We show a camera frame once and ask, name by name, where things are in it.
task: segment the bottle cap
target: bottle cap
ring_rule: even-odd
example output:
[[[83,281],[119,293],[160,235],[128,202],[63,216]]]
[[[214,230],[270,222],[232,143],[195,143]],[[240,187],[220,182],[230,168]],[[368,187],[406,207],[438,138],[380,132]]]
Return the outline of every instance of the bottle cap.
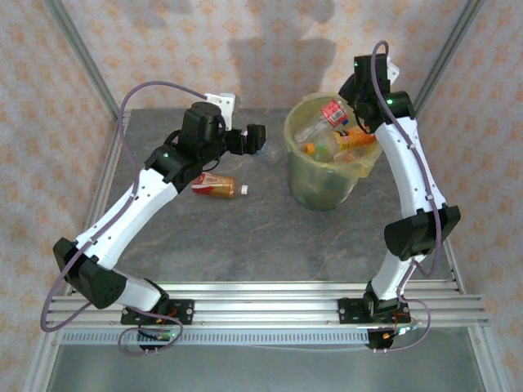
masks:
[[[315,153],[316,147],[314,146],[314,143],[305,143],[305,145],[303,146],[303,152],[309,155]]]

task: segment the patterned wall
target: patterned wall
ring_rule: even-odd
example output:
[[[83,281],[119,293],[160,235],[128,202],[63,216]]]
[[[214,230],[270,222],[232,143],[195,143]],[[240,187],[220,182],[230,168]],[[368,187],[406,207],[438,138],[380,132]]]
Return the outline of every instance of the patterned wall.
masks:
[[[0,7],[0,390],[21,389],[57,276],[83,226],[110,116],[41,0]]]
[[[485,3],[420,132],[447,199],[466,287],[487,294],[503,362],[523,390],[523,2]]]
[[[244,107],[291,107],[337,91],[352,58],[387,38],[415,96],[466,0],[65,0],[117,102],[139,82],[232,91]],[[130,107],[188,105],[150,88]]]

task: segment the clear plastic bottle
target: clear plastic bottle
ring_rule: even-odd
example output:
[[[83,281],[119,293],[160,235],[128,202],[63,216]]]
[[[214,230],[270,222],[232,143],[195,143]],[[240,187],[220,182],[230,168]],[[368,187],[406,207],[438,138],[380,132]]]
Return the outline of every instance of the clear plastic bottle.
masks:
[[[299,146],[322,138],[329,134],[339,124],[347,125],[349,120],[347,113],[352,111],[351,107],[341,97],[335,97],[324,105],[317,115],[312,115],[304,127],[296,132],[293,139]]]
[[[370,145],[376,141],[375,135],[362,131],[331,131],[314,143],[306,143],[303,151],[318,162],[332,162],[335,156],[348,149]]]
[[[240,185],[233,177],[217,176],[204,172],[190,185],[195,194],[206,194],[215,198],[235,198],[248,192],[247,185]]]
[[[265,140],[257,154],[273,166],[281,160],[283,155],[282,149],[268,140]]]

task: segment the orange bottle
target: orange bottle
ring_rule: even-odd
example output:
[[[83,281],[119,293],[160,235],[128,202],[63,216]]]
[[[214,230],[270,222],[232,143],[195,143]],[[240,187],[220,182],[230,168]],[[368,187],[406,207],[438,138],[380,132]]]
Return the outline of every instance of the orange bottle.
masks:
[[[332,162],[336,154],[348,149],[371,145],[374,141],[376,141],[375,135],[369,135],[358,127],[353,127],[346,131],[330,132],[315,143],[306,143],[303,151],[316,161]]]
[[[190,185],[196,194],[206,194],[215,198],[234,198],[247,194],[248,186],[239,185],[232,177],[217,176],[204,172]]]

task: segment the trash bin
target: trash bin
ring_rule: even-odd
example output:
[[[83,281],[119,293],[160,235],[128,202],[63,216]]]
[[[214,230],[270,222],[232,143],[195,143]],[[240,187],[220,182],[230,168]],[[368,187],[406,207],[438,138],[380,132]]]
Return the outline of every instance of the trash bin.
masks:
[[[353,162],[316,162],[294,143],[293,135],[306,120],[320,112],[335,94],[315,93],[305,96],[285,119],[284,139],[288,152],[288,184],[291,195],[304,207],[327,211],[342,204],[359,178],[366,177],[382,153],[376,141],[364,147],[361,158]],[[349,123],[334,128],[346,129],[355,125],[354,114],[348,114]]]

